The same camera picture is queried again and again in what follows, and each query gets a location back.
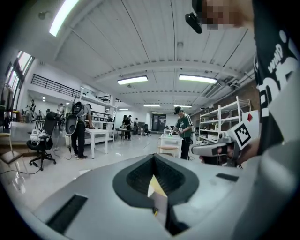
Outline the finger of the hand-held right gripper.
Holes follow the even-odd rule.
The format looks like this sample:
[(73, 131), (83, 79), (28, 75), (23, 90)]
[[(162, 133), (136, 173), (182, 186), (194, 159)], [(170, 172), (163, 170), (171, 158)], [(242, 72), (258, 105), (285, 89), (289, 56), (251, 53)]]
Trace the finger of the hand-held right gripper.
[(212, 155), (213, 144), (195, 145), (191, 148), (194, 155)]

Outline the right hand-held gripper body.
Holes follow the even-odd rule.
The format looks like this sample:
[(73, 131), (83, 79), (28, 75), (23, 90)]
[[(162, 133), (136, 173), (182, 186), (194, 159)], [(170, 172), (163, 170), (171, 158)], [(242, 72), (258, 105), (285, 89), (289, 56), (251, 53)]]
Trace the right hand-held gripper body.
[(259, 112), (242, 114), (242, 121), (226, 132), (220, 133), (217, 144), (212, 148), (214, 157), (227, 156), (227, 166), (238, 166), (242, 150), (259, 136)]

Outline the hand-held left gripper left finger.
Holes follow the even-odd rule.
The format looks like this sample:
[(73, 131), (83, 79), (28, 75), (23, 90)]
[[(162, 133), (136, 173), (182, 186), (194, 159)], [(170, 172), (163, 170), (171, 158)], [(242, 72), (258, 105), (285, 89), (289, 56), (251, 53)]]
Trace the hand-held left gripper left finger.
[(113, 178), (123, 168), (142, 157), (102, 166), (80, 175), (48, 198), (34, 215), (46, 223), (72, 196), (87, 201), (66, 229), (72, 240), (170, 240), (171, 234), (157, 221), (150, 209), (131, 207), (113, 189)]

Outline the person's right hand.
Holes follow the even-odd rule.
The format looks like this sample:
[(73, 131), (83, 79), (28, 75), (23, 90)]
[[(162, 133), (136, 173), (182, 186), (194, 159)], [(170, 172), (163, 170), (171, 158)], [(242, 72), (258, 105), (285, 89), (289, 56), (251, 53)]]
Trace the person's right hand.
[[(250, 142), (241, 152), (240, 157), (237, 159), (237, 165), (241, 165), (243, 162), (249, 160), (252, 157), (255, 157), (258, 153), (260, 138), (256, 138), (252, 142)], [(232, 158), (233, 155), (233, 146), (227, 145), (227, 150), (225, 147), (219, 147), (217, 149), (218, 154), (226, 153), (229, 158)]]

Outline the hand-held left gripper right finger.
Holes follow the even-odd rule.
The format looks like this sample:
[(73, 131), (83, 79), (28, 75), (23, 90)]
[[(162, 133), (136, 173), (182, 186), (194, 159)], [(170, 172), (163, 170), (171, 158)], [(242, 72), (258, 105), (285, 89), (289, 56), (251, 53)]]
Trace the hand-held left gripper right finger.
[(206, 165), (166, 154), (155, 156), (172, 167), (187, 170), (184, 192), (194, 188), (189, 178), (197, 179), (197, 190), (172, 207), (170, 221), (177, 236), (232, 236), (240, 217), (241, 200), (236, 192), (244, 171), (239, 168)]

